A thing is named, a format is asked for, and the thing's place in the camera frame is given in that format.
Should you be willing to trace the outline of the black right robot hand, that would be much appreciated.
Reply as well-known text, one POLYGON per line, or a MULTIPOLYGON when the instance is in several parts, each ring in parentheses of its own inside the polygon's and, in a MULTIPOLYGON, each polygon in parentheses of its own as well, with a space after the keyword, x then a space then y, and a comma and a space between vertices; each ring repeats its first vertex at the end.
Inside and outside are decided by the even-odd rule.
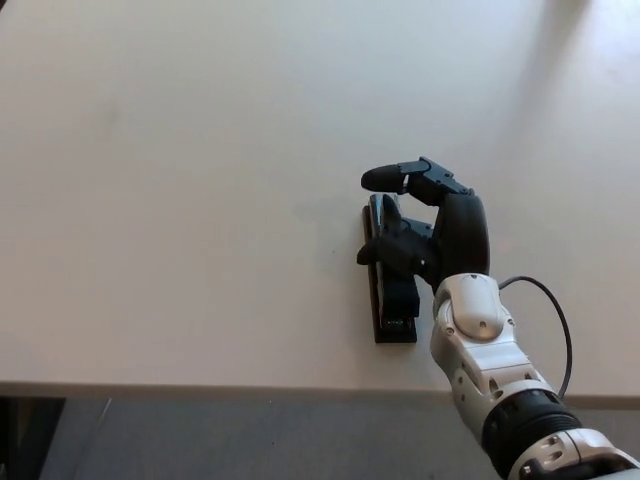
POLYGON ((433 290, 448 277, 490 271, 488 224, 481 198, 436 162, 380 166, 361 176, 361 187, 383 195, 382 231, 359 250, 360 265, 385 264, 400 274, 422 278, 433 290), (392 196, 409 194, 437 209, 431 236, 402 220, 392 196))

